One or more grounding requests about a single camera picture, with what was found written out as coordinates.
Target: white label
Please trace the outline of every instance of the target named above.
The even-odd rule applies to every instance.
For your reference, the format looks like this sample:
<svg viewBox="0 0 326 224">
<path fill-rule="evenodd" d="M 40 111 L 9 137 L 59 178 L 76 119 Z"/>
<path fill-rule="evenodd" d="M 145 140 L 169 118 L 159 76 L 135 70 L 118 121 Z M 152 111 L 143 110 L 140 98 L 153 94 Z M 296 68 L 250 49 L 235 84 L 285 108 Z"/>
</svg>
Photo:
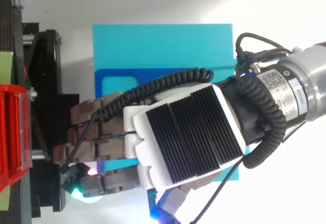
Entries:
<svg viewBox="0 0 326 224">
<path fill-rule="evenodd" d="M 268 70 L 257 75 L 257 77 L 268 88 L 287 121 L 298 117 L 298 105 L 294 92 L 286 79 L 277 70 Z"/>
<path fill-rule="evenodd" d="M 302 115 L 308 111 L 306 94 L 298 79 L 294 78 L 289 80 L 289 84 L 291 85 L 296 97 L 297 105 L 299 107 L 299 115 Z"/>
</svg>

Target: pink light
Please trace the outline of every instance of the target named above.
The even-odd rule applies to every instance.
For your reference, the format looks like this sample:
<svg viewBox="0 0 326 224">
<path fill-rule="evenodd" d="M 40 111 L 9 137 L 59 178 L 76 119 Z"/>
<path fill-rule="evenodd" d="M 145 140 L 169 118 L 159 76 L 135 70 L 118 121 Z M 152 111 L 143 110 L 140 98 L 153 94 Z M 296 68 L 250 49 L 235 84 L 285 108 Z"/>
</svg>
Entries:
<svg viewBox="0 0 326 224">
<path fill-rule="evenodd" d="M 92 176 L 92 175 L 96 175 L 97 171 L 94 169 L 90 169 L 87 173 L 88 173 L 88 175 Z"/>
</svg>

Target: black heat sink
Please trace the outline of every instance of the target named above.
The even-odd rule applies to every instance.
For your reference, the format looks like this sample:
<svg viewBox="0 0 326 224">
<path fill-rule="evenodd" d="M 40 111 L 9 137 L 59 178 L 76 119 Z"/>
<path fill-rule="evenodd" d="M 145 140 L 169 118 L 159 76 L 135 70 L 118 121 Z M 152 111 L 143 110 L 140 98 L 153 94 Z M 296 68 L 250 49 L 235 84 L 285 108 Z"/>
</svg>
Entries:
<svg viewBox="0 0 326 224">
<path fill-rule="evenodd" d="M 173 183 L 243 155 L 213 86 L 146 115 Z"/>
</svg>

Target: coiled cable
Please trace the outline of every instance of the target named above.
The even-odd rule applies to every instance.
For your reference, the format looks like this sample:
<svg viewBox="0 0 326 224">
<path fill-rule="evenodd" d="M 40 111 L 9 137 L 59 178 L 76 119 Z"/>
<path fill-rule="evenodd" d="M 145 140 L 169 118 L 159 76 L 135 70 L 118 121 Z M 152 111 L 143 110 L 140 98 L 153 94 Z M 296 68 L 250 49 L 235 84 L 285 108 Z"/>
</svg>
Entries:
<svg viewBox="0 0 326 224">
<path fill-rule="evenodd" d="M 99 119 L 101 122 L 108 122 L 113 117 L 123 112 L 123 108 L 131 106 L 133 103 L 137 103 L 142 99 L 157 93 L 163 92 L 167 89 L 174 88 L 176 86 L 191 83 L 210 82 L 214 77 L 212 70 L 206 70 L 204 68 L 188 69 L 178 71 L 171 75 L 162 76 L 156 80 L 152 80 L 146 84 L 137 86 L 131 90 L 126 91 L 120 97 L 113 100 L 108 105 L 104 106 L 99 111 Z"/>
<path fill-rule="evenodd" d="M 231 77 L 237 80 L 237 89 L 245 95 L 267 120 L 271 130 L 262 142 L 243 158 L 246 168 L 252 169 L 263 163 L 281 144 L 286 131 L 286 118 L 271 96 L 269 90 L 255 76 Z"/>
</svg>

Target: red container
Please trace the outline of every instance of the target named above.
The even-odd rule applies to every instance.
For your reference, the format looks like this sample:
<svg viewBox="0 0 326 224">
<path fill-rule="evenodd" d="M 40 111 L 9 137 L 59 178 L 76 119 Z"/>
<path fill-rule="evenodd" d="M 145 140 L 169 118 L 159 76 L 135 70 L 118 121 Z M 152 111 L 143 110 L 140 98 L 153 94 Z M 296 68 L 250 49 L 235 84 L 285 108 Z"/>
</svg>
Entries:
<svg viewBox="0 0 326 224">
<path fill-rule="evenodd" d="M 27 90 L 0 84 L 0 192 L 31 167 L 31 114 Z"/>
</svg>

